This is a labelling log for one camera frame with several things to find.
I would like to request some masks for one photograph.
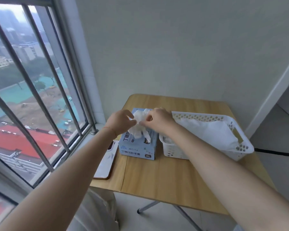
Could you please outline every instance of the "white plastic bag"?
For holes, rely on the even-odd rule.
[[[149,135],[149,132],[146,130],[144,126],[139,125],[140,121],[145,121],[145,118],[148,115],[149,111],[150,109],[145,109],[144,111],[136,110],[133,113],[133,115],[134,115],[134,120],[137,121],[137,124],[131,127],[128,131],[130,132],[130,134],[134,136],[135,139],[140,139],[143,133],[144,137],[150,143],[151,137]]]
[[[176,120],[176,122],[221,151],[232,150],[239,145],[238,139],[224,121],[202,122],[195,119],[182,118]],[[168,137],[164,141],[173,143]]]

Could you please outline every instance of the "tile floor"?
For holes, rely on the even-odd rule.
[[[170,204],[159,203],[142,214],[137,214],[138,208],[152,201],[122,193],[115,193],[115,196],[121,231],[195,231],[193,226]],[[210,214],[188,208],[183,209],[204,231],[231,231],[236,225],[235,221],[229,216]]]

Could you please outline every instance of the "white plastic basket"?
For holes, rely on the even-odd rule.
[[[230,158],[238,161],[243,158],[246,154],[253,153],[254,147],[245,136],[244,132],[241,130],[237,122],[229,116],[217,115],[217,114],[204,114],[204,113],[187,113],[187,112],[172,112],[173,118],[188,118],[196,119],[203,122],[214,122],[214,121],[224,121],[232,132],[237,131],[236,137],[239,139],[239,145],[231,151],[222,151]],[[160,141],[163,143],[164,155],[168,157],[175,157],[180,159],[188,159],[183,151],[174,143],[165,143],[164,136],[160,135]]]

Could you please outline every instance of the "right hand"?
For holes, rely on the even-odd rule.
[[[171,111],[168,112],[164,108],[155,108],[148,113],[146,120],[139,122],[139,124],[167,135],[167,129],[176,124],[176,122],[172,117]]]

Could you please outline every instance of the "table top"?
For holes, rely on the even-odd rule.
[[[225,102],[134,94],[123,109],[163,107],[171,111],[228,115],[234,118]],[[239,161],[259,178],[275,188],[255,153]],[[158,141],[156,159],[148,160],[116,154],[108,180],[92,180],[90,186],[122,192],[151,200],[176,204],[206,212],[228,214],[202,180],[189,160],[166,157]]]

